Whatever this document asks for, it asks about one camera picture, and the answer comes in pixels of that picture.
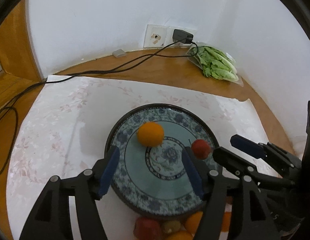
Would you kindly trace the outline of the red apple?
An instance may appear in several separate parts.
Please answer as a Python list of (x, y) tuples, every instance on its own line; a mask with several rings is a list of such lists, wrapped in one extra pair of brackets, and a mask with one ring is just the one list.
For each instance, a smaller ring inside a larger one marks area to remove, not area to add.
[(221, 231), (228, 232), (230, 227), (230, 219), (231, 219), (231, 210), (232, 210), (233, 198), (226, 198), (226, 206), (224, 209), (224, 215), (222, 220)]
[(146, 217), (137, 218), (133, 234), (139, 240), (158, 240), (163, 237), (160, 224), (156, 220)]
[(194, 156), (199, 160), (207, 159), (211, 153), (210, 145), (203, 139), (195, 140), (191, 145)]

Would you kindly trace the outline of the red apple back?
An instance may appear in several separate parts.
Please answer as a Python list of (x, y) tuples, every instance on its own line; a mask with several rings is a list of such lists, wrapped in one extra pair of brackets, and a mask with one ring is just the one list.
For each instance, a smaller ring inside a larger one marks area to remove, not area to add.
[(195, 140), (191, 145), (194, 156), (199, 160), (207, 159), (211, 153), (210, 145), (203, 139)]

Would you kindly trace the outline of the large orange front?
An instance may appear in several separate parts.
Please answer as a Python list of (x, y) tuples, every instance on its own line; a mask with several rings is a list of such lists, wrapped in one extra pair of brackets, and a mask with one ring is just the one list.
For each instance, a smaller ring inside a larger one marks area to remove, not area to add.
[(186, 219), (184, 223), (184, 228), (186, 229), (188, 233), (190, 233), (191, 235), (195, 235), (198, 229), (198, 226), (200, 224), (200, 221), (202, 219), (202, 216), (203, 216), (203, 212), (198, 211)]

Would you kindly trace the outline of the green-brown fruit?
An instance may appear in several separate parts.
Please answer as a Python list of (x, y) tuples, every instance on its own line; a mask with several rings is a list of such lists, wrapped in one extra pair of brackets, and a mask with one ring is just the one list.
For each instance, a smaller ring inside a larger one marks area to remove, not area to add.
[(166, 235), (179, 232), (180, 228), (181, 228), (181, 223), (178, 220), (165, 221), (162, 224), (162, 231)]

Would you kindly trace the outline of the red apple front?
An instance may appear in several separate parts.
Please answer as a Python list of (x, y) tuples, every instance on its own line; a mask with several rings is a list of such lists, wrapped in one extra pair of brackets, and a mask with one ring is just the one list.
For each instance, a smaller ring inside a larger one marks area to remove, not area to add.
[(146, 217), (137, 218), (133, 234), (139, 240), (158, 240), (163, 237), (160, 224), (156, 220)]

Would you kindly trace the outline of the blue white patterned plate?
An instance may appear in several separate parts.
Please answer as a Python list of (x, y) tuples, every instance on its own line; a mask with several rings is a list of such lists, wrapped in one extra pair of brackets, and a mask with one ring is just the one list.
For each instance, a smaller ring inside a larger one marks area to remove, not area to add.
[[(164, 140), (146, 148), (137, 131), (146, 122), (164, 129)], [(182, 163), (182, 150), (197, 139), (212, 150), (219, 146), (209, 126), (190, 111), (165, 103), (137, 107), (123, 115), (109, 133), (105, 150), (120, 151), (112, 188), (132, 210), (155, 219), (183, 218), (204, 207), (195, 195)]]

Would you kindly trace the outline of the white floral table mat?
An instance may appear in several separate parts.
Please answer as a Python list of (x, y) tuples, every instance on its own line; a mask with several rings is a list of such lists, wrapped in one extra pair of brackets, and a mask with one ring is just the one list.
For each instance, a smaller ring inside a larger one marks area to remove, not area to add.
[(133, 113), (137, 107), (182, 107), (203, 120), (227, 149), (235, 134), (268, 141), (250, 100), (135, 81), (57, 76), (48, 80), (22, 122), (9, 164), (7, 210), (15, 239), (47, 181), (92, 168), (103, 158), (107, 142), (120, 150), (120, 190), (145, 210), (178, 212), (196, 205), (199, 199), (180, 155), (194, 140), (207, 140), (207, 134), (183, 113)]

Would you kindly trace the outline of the bagged green lettuce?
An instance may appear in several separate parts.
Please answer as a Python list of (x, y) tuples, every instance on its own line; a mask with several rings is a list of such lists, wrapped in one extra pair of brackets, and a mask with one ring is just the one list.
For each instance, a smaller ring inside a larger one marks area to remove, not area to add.
[(205, 43), (192, 45), (186, 55), (205, 77), (228, 81), (243, 86), (235, 59), (226, 52)]

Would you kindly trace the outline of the black power adapter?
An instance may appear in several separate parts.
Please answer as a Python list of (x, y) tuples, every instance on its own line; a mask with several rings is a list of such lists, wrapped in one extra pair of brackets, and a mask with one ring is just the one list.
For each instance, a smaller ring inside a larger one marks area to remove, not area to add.
[(173, 31), (172, 39), (174, 42), (181, 42), (182, 44), (192, 44), (194, 35), (182, 29), (175, 29)]

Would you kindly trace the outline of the white power outlet plate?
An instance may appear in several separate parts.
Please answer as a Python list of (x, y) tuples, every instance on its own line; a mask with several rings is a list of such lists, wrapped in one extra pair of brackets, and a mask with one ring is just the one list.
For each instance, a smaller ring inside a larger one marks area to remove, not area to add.
[[(197, 31), (193, 30), (193, 29), (182, 28), (182, 27), (168, 27), (167, 32), (166, 32), (165, 45), (168, 45), (168, 44), (175, 42), (172, 38), (173, 32), (175, 29), (186, 31), (188, 33), (191, 33), (193, 36), (195, 36), (197, 33)], [(190, 47), (190, 44), (183, 44), (181, 42), (178, 42), (178, 43), (174, 44), (173, 47)]]

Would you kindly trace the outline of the small grey plastic block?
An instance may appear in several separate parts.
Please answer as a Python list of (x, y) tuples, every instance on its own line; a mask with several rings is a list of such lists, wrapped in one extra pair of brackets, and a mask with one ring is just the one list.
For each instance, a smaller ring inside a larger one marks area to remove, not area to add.
[(115, 57), (115, 58), (119, 58), (119, 57), (123, 57), (123, 56), (126, 56), (126, 52), (122, 49), (118, 49), (116, 51), (113, 51), (112, 52), (112, 55)]

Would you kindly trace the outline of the white wall socket plate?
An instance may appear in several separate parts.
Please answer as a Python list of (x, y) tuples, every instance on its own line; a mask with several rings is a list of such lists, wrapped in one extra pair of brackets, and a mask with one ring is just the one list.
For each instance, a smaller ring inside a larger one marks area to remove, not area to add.
[(145, 49), (164, 47), (167, 36), (167, 27), (161, 25), (148, 24), (144, 38)]

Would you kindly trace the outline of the wooden window frame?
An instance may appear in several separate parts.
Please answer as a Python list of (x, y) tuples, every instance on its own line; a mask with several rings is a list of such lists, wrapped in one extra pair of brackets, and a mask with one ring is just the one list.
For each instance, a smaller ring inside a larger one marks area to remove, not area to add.
[(26, 0), (21, 0), (0, 25), (0, 64), (9, 75), (42, 80), (28, 35)]

